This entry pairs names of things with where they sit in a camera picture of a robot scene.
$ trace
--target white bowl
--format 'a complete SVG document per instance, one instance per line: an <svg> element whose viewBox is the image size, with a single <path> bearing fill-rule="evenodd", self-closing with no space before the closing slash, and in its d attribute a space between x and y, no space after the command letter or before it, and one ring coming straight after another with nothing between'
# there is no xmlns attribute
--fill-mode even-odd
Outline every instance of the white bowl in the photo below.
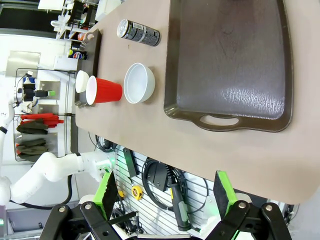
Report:
<svg viewBox="0 0 320 240"><path fill-rule="evenodd" d="M131 104L142 103L151 97L156 80L153 72L141 63L133 64L124 78L124 95Z"/></svg>
<svg viewBox="0 0 320 240"><path fill-rule="evenodd" d="M79 94L86 90L89 75L85 71L78 71L75 79L75 91Z"/></svg>

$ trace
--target brown tray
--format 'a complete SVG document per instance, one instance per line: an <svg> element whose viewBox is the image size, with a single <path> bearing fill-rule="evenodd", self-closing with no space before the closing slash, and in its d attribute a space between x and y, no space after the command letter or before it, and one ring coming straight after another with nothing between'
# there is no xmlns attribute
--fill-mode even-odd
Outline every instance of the brown tray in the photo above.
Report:
<svg viewBox="0 0 320 240"><path fill-rule="evenodd" d="M280 132L293 112L283 0L171 0L164 111L208 131ZM232 125L204 116L236 118Z"/></svg>
<svg viewBox="0 0 320 240"><path fill-rule="evenodd" d="M88 58L86 60L78 60L78 65L76 68L77 72L82 70L89 76L97 77L101 39L102 35L98 29L85 35L85 39L80 45L80 50L86 51L88 53ZM74 95L74 103L79 108L89 106L86 100L86 92L76 92Z"/></svg>

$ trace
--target black can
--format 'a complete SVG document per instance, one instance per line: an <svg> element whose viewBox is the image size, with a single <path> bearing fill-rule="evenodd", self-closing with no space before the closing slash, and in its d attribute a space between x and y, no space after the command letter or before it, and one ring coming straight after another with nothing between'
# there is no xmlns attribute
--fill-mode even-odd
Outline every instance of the black can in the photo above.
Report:
<svg viewBox="0 0 320 240"><path fill-rule="evenodd" d="M88 53L86 51L70 49L68 58L86 60L88 58Z"/></svg>
<svg viewBox="0 0 320 240"><path fill-rule="evenodd" d="M119 38L132 40L149 46L157 46L160 42L160 32L137 22L123 19L118 26Z"/></svg>

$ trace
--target slatted surface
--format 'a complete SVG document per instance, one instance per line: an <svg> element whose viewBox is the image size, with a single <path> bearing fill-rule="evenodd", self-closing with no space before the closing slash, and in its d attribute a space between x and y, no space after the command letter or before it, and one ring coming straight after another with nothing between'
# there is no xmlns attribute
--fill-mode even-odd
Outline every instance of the slatted surface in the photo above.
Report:
<svg viewBox="0 0 320 240"><path fill-rule="evenodd" d="M159 208L148 196L145 194L141 174L131 178L134 185L138 185L143 189L143 198L141 200L136 200L131 194L132 184L129 177L128 168L126 165L126 160L123 153L123 147L118 146L116 150L117 161L116 161L116 183L118 187L124 191L125 200L124 206L126 211L139 211L139 220L142 223L143 228L147 231L148 234L156 235L174 235L181 234L178 230L177 222L175 219L175 214L172 211L164 210ZM134 153L136 163L138 165L138 170L141 173L142 167L147 159L146 156ZM207 188L204 180L201 177L192 175L190 173L184 174L187 179L188 185L188 200L186 202L189 212L192 212L200 208L206 200ZM207 180L209 187L209 194L213 195L213 186L212 181ZM157 188L150 185L151 190L154 195L164 204L171 206L171 195L169 190L162 192ZM190 221L194 227L200 227L201 224L204 224L203 220L204 212L202 210L189 215ZM189 230L189 234L198 236L199 233L194 230Z"/></svg>

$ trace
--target tray handle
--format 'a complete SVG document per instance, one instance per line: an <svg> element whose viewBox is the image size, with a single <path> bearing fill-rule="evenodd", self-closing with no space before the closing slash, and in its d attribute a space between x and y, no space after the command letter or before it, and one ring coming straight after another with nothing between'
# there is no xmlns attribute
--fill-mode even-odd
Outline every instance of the tray handle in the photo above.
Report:
<svg viewBox="0 0 320 240"><path fill-rule="evenodd" d="M215 124L215 123L208 123L202 121L203 117L212 117L214 119L236 119L237 122L233 124ZM242 125L242 118L236 116L228 116L223 114L200 114L191 121L197 125L199 128L208 131L215 131L215 132L225 132L225 131L232 131L238 129Z"/></svg>

